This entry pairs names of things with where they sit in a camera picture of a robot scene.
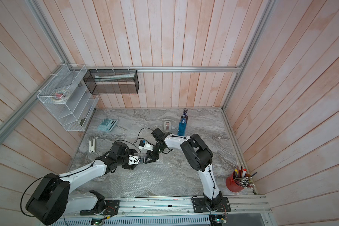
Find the red pen holder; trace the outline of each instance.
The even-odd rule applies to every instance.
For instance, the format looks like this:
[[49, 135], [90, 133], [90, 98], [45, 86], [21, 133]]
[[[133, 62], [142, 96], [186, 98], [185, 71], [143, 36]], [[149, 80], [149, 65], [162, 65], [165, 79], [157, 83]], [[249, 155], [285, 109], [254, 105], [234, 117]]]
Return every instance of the red pen holder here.
[[242, 189], [244, 189], [244, 187], [237, 185], [237, 183], [235, 183], [234, 177], [235, 172], [233, 172], [231, 176], [226, 179], [226, 187], [232, 192], [240, 192]]

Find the bubble wrap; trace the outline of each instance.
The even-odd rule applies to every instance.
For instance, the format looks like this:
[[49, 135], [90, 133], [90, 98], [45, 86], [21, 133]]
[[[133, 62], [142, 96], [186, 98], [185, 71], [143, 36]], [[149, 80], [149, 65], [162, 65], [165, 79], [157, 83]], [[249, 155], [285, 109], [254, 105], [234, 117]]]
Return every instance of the bubble wrap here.
[[114, 199], [134, 198], [146, 194], [153, 187], [163, 186], [172, 178], [174, 175], [168, 164], [139, 164], [130, 171], [117, 168], [110, 175], [109, 192]]

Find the mounting plate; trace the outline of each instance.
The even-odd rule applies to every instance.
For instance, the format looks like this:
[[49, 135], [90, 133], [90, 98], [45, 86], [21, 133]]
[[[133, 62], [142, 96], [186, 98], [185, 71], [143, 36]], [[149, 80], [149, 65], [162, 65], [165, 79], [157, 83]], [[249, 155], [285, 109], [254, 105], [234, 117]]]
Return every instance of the mounting plate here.
[[[209, 210], [206, 207], [205, 204], [205, 198], [193, 198], [193, 211], [195, 213], [206, 213], [209, 212]], [[228, 202], [227, 197], [222, 197], [220, 203], [216, 207], [217, 209], [213, 212], [231, 212], [230, 204]]]
[[[108, 212], [104, 210], [103, 214], [100, 215], [117, 215], [118, 214], [118, 208], [119, 208], [119, 200], [105, 200], [106, 206], [104, 208], [107, 208]], [[92, 210], [82, 210], [80, 211], [81, 216], [88, 216], [88, 215], [95, 215]]]

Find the black wire basket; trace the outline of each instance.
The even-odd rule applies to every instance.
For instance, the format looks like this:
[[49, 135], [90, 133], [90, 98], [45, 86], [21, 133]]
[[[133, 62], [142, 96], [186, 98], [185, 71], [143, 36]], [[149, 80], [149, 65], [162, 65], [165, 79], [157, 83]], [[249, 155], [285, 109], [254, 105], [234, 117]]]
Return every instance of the black wire basket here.
[[91, 94], [138, 94], [136, 70], [90, 69], [83, 78]]

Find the marker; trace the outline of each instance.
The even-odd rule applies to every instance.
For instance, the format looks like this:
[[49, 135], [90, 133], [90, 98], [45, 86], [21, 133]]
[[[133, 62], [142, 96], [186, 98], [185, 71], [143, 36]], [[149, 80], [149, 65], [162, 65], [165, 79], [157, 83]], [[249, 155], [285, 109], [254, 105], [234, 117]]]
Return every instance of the marker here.
[[245, 175], [246, 175], [246, 173], [247, 173], [247, 170], [246, 170], [246, 169], [243, 169], [241, 177], [244, 178]]

